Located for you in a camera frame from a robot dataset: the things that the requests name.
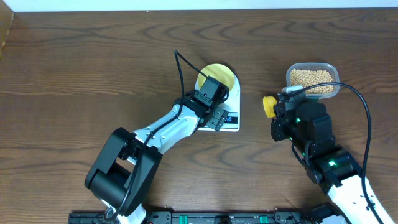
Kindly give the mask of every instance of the clear plastic container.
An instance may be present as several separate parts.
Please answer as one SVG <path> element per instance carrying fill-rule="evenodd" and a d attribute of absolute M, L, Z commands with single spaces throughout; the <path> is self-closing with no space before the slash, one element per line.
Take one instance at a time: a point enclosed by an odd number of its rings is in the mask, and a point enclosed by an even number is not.
<path fill-rule="evenodd" d="M 297 64 L 290 66 L 290 68 L 287 70 L 286 84 L 288 87 L 291 86 L 290 73 L 292 72 L 293 69 L 310 70 L 310 71 L 326 70 L 329 72 L 333 82 L 340 82 L 336 68 L 328 63 L 312 63 L 312 62 L 297 63 Z M 337 94 L 338 90 L 340 89 L 340 86 L 333 86 L 333 88 L 334 88 L 334 90 L 332 93 L 323 93 L 323 94 L 306 93 L 307 98 L 308 99 L 324 99 L 324 98 L 333 97 Z"/>

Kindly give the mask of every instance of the white scale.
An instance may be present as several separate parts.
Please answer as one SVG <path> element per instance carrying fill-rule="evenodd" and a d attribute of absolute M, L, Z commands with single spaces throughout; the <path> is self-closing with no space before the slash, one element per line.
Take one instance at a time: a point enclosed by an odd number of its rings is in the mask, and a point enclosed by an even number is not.
<path fill-rule="evenodd" d="M 224 69 L 225 68 L 228 69 L 224 65 L 213 64 L 213 65 L 206 66 L 202 70 L 202 72 L 206 74 L 206 72 L 204 70 L 210 66 L 218 66 L 218 67 L 223 67 Z M 241 127 L 241 84 L 240 84 L 238 78 L 236 77 L 236 75 L 230 69 L 228 69 L 228 71 L 234 75 L 234 84 L 233 84 L 232 90 L 229 91 L 228 99 L 224 103 L 222 103 L 218 106 L 221 109 L 224 109 L 229 112 L 226 121 L 224 122 L 224 124 L 222 125 L 222 127 L 219 131 L 236 132 L 236 131 L 239 131 L 239 129 Z M 195 89 L 196 90 L 200 89 L 199 85 L 198 85 L 198 79 L 195 83 Z M 208 128 L 206 126 L 199 128 L 198 130 L 214 131 L 214 129 Z"/>

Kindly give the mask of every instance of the cable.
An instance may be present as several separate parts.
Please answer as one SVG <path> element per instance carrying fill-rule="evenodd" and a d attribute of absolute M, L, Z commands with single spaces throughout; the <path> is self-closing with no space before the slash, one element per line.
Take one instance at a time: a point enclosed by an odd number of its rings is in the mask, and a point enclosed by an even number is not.
<path fill-rule="evenodd" d="M 151 131 L 151 132 L 149 133 L 148 137 L 145 139 L 144 143 L 142 144 L 139 157 L 138 157 L 137 160 L 136 160 L 136 165 L 134 166 L 134 169 L 133 169 L 133 171 L 132 171 L 131 178 L 130 178 L 130 183 L 129 183 L 128 187 L 127 187 L 126 193 L 124 194 L 122 203 L 120 204 L 120 206 L 118 207 L 118 209 L 113 213 L 113 215 L 112 215 L 111 217 L 109 217 L 109 218 L 108 218 L 106 215 L 108 214 L 109 209 L 112 209 L 112 208 L 108 208 L 108 209 L 105 211 L 105 213 L 104 213 L 104 220 L 106 220 L 106 221 L 112 221 L 112 220 L 114 220 L 114 219 L 120 214 L 120 212 L 121 212 L 121 210 L 122 210 L 124 204 L 125 204 L 126 201 L 127 201 L 127 198 L 130 196 L 131 189 L 132 189 L 132 185 L 133 185 L 134 180 L 135 180 L 136 175 L 137 175 L 138 167 L 139 167 L 139 165 L 141 164 L 142 156 L 144 155 L 144 150 L 145 150 L 145 148 L 146 148 L 146 146 L 147 146 L 149 140 L 155 135 L 155 133 L 156 133 L 157 131 L 159 131 L 160 129 L 162 129 L 164 126 L 170 124 L 172 121 L 174 121 L 175 119 L 177 119 L 177 118 L 181 115 L 182 106 L 183 106 L 183 99 L 184 99 L 184 79 L 183 79 L 183 75 L 182 75 L 182 71 L 181 71 L 181 66 L 180 66 L 180 62 L 178 61 L 177 55 L 179 55 L 180 57 L 182 57 L 182 56 L 179 54 L 179 52 L 178 52 L 177 50 L 174 50 L 174 55 L 175 55 L 175 61 L 176 61 L 176 63 L 177 63 L 178 72 L 179 72 L 179 74 L 180 74 L 180 81 L 181 81 L 180 109 L 178 110 L 178 113 L 177 113 L 173 118 L 169 119 L 169 120 L 166 121 L 165 123 L 161 124 L 159 127 L 155 128 L 153 131 Z M 191 65 L 188 61 L 186 61 L 185 58 L 182 57 L 182 59 L 183 59 L 185 62 L 187 62 L 191 67 L 193 66 L 193 65 Z"/>
<path fill-rule="evenodd" d="M 194 65 L 192 65 L 187 59 L 185 59 L 178 51 L 177 51 L 177 55 L 185 62 L 187 63 L 189 66 L 191 66 L 191 68 L 193 68 L 195 71 L 199 72 L 199 74 L 203 75 L 205 78 L 208 77 L 208 75 L 204 74 L 201 70 L 197 69 Z M 227 99 L 229 98 L 229 87 L 227 86 L 226 89 L 226 98 L 224 98 L 223 100 L 220 101 L 220 104 L 224 103 Z"/>
<path fill-rule="evenodd" d="M 362 184 L 362 191 L 364 194 L 364 197 L 366 199 L 366 202 L 368 203 L 368 207 L 370 208 L 370 210 L 373 212 L 373 215 L 376 217 L 377 221 L 380 224 L 383 224 L 380 216 L 377 214 L 376 210 L 374 209 L 372 202 L 369 198 L 369 195 L 366 191 L 366 184 L 365 184 L 365 178 L 366 178 L 366 165 L 368 164 L 368 156 L 369 156 L 369 148 L 371 145 L 371 135 L 372 135 L 372 123 L 371 123 L 371 114 L 369 112 L 369 107 L 368 104 L 366 103 L 365 99 L 363 98 L 362 94 L 360 94 L 360 92 L 358 90 L 356 90 L 354 87 L 347 85 L 345 83 L 338 83 L 338 82 L 331 82 L 331 83 L 319 83 L 319 84 L 315 84 L 312 86 L 308 86 L 305 87 L 301 90 L 297 90 L 294 91 L 292 93 L 289 93 L 288 96 L 293 97 L 295 95 L 298 95 L 300 93 L 303 93 L 311 88 L 315 88 L 315 87 L 319 87 L 319 86 L 326 86 L 326 85 L 338 85 L 338 86 L 343 86 L 346 88 L 349 88 L 350 90 L 352 90 L 354 93 L 357 94 L 357 96 L 359 97 L 359 99 L 362 101 L 362 104 L 365 108 L 365 112 L 366 112 L 366 118 L 368 120 L 368 136 L 367 136 L 367 140 L 366 140 L 366 147 L 365 147 L 365 155 L 363 158 L 363 164 L 362 164 L 362 174 L 361 174 L 361 184 Z"/>
<path fill-rule="evenodd" d="M 183 57 L 177 50 L 174 50 L 177 52 L 177 55 L 180 56 L 180 58 L 187 63 L 189 66 L 191 66 L 191 68 L 193 68 L 195 71 L 199 72 L 201 75 L 203 75 L 204 77 L 207 78 L 207 75 L 205 75 L 203 72 L 201 72 L 201 70 L 197 69 L 195 66 L 193 66 L 187 59 L 185 59 L 185 57 Z"/>

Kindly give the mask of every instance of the wood grain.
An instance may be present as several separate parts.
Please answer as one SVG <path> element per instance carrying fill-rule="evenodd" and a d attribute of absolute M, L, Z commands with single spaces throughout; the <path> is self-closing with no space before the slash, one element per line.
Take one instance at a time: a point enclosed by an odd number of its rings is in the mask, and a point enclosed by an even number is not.
<path fill-rule="evenodd" d="M 65 223 L 101 210 L 86 173 L 110 133 L 166 114 L 179 96 L 172 53 L 222 62 L 242 88 L 238 133 L 197 132 L 165 154 L 146 204 L 174 210 L 273 210 L 326 202 L 274 142 L 261 99 L 298 62 L 328 62 L 364 94 L 368 178 L 398 221 L 398 10 L 20 13 L 0 61 L 0 219 Z M 197 74 L 183 65 L 185 88 Z M 348 90 L 325 100 L 337 141 L 361 163 L 366 121 Z"/>

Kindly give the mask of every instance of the yellow bowl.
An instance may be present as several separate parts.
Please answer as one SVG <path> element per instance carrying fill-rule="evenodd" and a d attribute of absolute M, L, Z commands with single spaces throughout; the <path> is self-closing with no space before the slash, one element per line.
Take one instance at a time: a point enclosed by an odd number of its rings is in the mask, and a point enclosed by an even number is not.
<path fill-rule="evenodd" d="M 235 82 L 234 73 L 232 72 L 231 69 L 229 69 L 225 65 L 222 64 L 207 65 L 205 68 L 201 70 L 201 72 L 203 72 L 205 75 L 217 79 L 222 84 L 228 86 L 229 91 L 231 91 L 232 87 L 234 87 L 234 82 Z M 205 81 L 206 78 L 203 75 L 199 74 L 198 75 L 199 88 L 203 86 Z"/>

